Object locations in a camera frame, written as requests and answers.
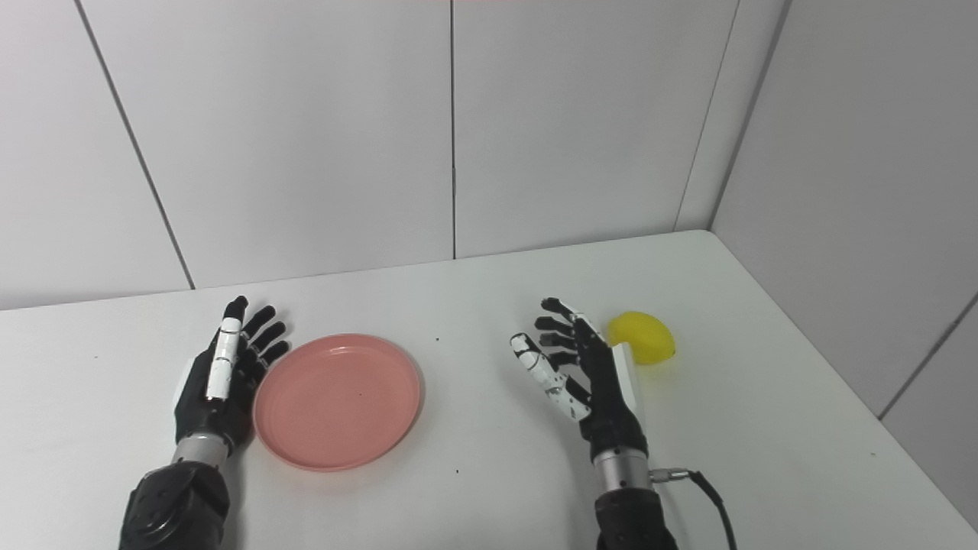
black forearm cover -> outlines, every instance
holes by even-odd
[[[217,550],[228,488],[216,469],[180,462],[146,474],[129,494],[120,550]]]
[[[659,495],[649,489],[609,491],[595,501],[599,550],[676,550]]]

pink plate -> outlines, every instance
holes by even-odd
[[[254,399],[262,443],[295,467],[346,470],[377,459],[411,428],[421,383],[394,344],[327,336],[286,355]]]

white table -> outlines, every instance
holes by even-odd
[[[115,547],[128,491],[172,452],[185,361],[238,293],[277,305],[296,344],[341,332],[400,344],[422,371],[424,402],[397,447],[348,472],[297,471],[251,445],[229,468],[225,548],[593,549],[587,445],[508,347],[546,296],[596,321],[638,309],[672,329],[678,355],[639,373],[651,463],[701,469],[741,548],[978,548],[705,232],[0,311],[0,546]],[[726,548],[694,485],[660,488],[683,550]]]

robotic hand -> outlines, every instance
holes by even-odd
[[[242,328],[247,299],[228,304],[210,345],[195,359],[176,409],[177,448],[169,466],[146,474],[129,494],[120,550],[216,550],[230,508],[220,474],[251,434],[251,405],[269,365],[289,351],[266,305]]]
[[[622,397],[611,347],[587,317],[559,299],[544,299],[541,306],[563,321],[539,317],[536,328],[548,331],[540,344],[563,350],[548,356],[523,333],[510,344],[547,397],[578,422],[581,436],[591,444],[603,491],[595,502],[599,550],[675,550],[659,495],[651,488],[645,434]],[[557,370],[567,364],[581,367],[591,382],[590,393]]]

cable connector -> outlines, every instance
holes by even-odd
[[[648,480],[653,483],[685,480],[691,474],[686,468],[656,468],[648,472]]]

